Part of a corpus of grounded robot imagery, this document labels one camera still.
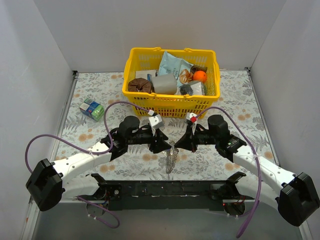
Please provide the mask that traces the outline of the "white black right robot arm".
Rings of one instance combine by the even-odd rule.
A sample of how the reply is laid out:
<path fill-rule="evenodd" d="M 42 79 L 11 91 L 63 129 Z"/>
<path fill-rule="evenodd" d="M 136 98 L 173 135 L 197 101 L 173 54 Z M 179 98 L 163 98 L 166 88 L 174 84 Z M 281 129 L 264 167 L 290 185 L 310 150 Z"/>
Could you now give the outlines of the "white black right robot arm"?
<path fill-rule="evenodd" d="M 320 207 L 320 198 L 312 178 L 306 173 L 295 174 L 254 154 L 245 141 L 231 134 L 221 115 L 211 115 L 208 128 L 197 123 L 195 113 L 186 114 L 185 134 L 176 148 L 195 152 L 199 145 L 214 145 L 217 152 L 229 161 L 247 169 L 262 182 L 255 183 L 245 175 L 229 179 L 227 195 L 237 199 L 241 195 L 254 198 L 275 208 L 291 225 L 299 227 Z"/>

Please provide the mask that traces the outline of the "large silver keyring with chain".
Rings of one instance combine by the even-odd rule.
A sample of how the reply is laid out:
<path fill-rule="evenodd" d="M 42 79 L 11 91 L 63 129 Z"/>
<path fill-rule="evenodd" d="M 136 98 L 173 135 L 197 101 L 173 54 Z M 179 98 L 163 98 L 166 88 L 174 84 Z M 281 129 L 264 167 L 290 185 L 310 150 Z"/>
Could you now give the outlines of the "large silver keyring with chain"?
<path fill-rule="evenodd" d="M 165 155 L 165 171 L 167 174 L 170 174 L 175 167 L 179 150 L 172 146 L 170 149 L 163 151 L 163 154 Z"/>

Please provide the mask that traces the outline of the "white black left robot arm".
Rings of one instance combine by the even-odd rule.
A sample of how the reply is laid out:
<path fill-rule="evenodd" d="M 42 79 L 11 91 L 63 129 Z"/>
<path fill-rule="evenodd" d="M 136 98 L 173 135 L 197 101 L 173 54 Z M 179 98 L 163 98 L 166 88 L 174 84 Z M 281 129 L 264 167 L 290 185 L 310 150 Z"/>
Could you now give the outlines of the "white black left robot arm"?
<path fill-rule="evenodd" d="M 168 137 L 160 130 L 162 117 L 158 114 L 148 120 L 147 125 L 140 126 L 137 117 L 127 116 L 119 127 L 84 152 L 53 162 L 46 158 L 39 161 L 25 185 L 39 210 L 50 210 L 62 199 L 77 196 L 103 199 L 107 191 L 101 176 L 77 176 L 121 157 L 129 145 L 148 145 L 153 154 L 170 149 Z"/>

